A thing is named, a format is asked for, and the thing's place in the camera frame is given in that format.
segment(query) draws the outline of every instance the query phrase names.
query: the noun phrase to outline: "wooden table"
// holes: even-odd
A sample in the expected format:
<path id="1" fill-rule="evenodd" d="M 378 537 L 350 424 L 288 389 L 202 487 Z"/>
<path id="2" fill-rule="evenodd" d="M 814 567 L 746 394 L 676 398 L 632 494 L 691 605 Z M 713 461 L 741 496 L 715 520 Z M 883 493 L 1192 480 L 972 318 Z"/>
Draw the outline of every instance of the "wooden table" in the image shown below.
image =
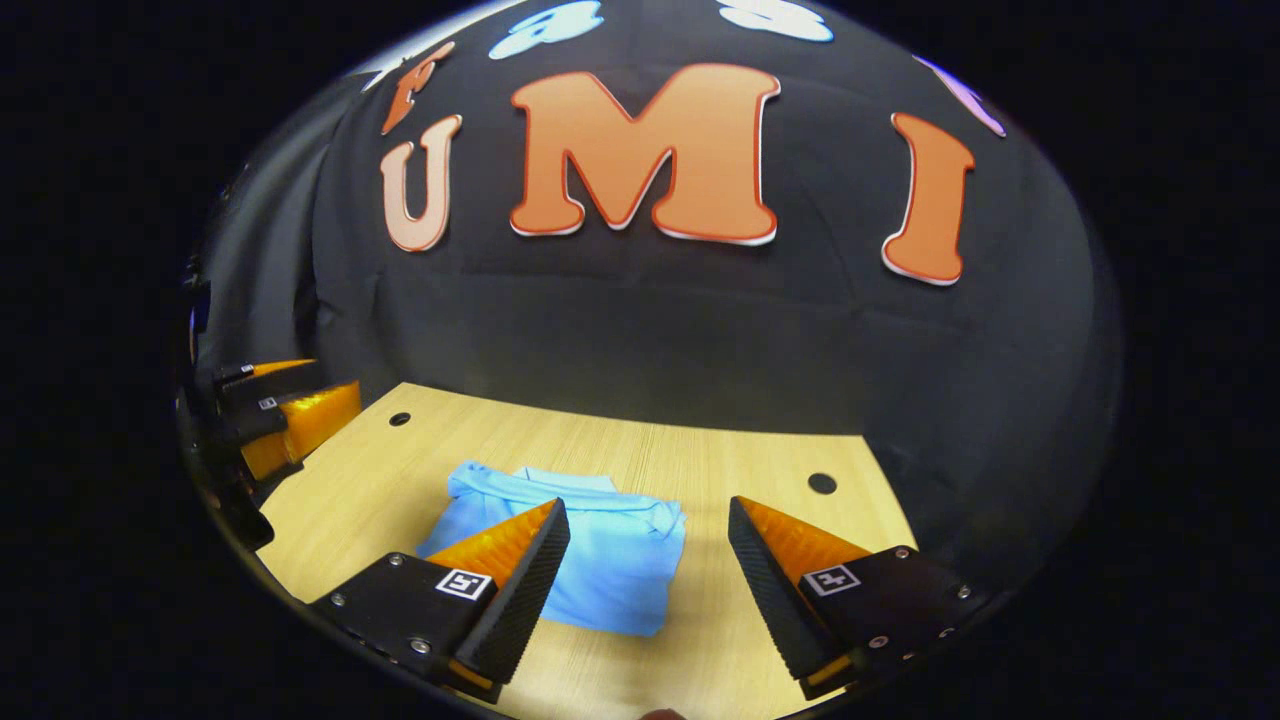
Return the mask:
<path id="1" fill-rule="evenodd" d="M 397 413 L 411 420 L 392 427 Z M 805 702 L 773 647 L 727 538 L 728 501 L 756 500 L 876 552 L 915 547 L 897 498 L 858 436 L 749 433 L 557 413 L 401 384 L 306 460 L 262 511 L 259 556 L 311 602 L 378 557 L 412 553 L 449 502 L 449 473 L 475 460 L 609 475 L 620 492 L 680 501 L 685 551 L 667 624 L 653 638 L 539 620 L 498 710 L 526 720 L 765 719 Z M 813 473 L 838 487 L 809 488 Z"/>

